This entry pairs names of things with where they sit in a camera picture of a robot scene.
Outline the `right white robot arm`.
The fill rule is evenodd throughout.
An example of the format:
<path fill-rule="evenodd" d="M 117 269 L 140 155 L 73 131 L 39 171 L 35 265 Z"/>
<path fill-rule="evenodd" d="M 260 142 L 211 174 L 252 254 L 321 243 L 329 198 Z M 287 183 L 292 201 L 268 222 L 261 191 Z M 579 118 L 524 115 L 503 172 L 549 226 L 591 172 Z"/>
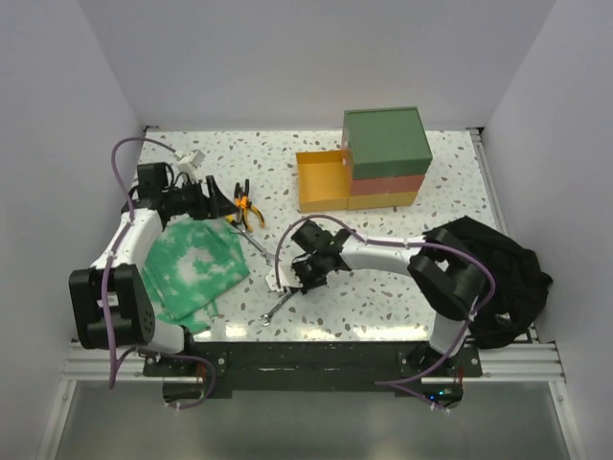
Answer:
<path fill-rule="evenodd" d="M 495 291 L 489 270 L 448 230 L 413 238 L 361 236 L 346 224 L 332 234 L 310 219 L 290 227 L 291 240 L 305 256 L 290 263 L 276 261 L 271 288 L 307 293 L 327 283 L 332 272 L 376 270 L 409 276 L 435 312 L 426 363 L 440 377 L 461 364 L 459 350 L 469 321 L 483 298 Z"/>

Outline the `yellow drawer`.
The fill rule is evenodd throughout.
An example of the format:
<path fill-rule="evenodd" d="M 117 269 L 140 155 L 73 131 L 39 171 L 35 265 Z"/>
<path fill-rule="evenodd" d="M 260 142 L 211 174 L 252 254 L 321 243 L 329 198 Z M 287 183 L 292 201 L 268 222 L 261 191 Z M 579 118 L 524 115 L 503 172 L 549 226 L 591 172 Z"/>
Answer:
<path fill-rule="evenodd" d="M 346 157 L 341 150 L 302 151 L 296 160 L 302 213 L 409 206 L 419 192 L 350 195 Z"/>

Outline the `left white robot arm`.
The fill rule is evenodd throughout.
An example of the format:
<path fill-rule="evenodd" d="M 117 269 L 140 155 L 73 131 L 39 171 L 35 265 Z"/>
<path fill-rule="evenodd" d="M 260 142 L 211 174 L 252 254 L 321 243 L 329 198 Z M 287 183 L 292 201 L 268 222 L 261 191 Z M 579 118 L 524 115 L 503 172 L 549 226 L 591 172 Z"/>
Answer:
<path fill-rule="evenodd" d="M 219 219 L 238 208 L 213 176 L 173 185 L 169 166 L 137 168 L 137 184 L 126 192 L 120 226 L 100 257 L 68 280 L 79 343 L 85 349 L 135 347 L 165 354 L 177 376 L 191 374 L 198 352 L 182 326 L 155 317 L 141 271 L 154 242 L 175 217 Z"/>

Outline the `silver wrench front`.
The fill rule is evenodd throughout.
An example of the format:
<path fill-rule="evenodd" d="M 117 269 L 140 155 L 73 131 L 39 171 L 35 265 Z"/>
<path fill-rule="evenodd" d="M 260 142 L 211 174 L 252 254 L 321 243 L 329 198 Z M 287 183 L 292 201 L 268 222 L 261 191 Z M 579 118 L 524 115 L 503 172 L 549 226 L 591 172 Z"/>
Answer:
<path fill-rule="evenodd" d="M 284 306 L 284 304 L 292 298 L 294 292 L 287 293 L 281 300 L 277 302 L 277 304 L 270 309 L 268 312 L 264 313 L 261 316 L 261 323 L 264 327 L 271 324 L 274 315 Z"/>

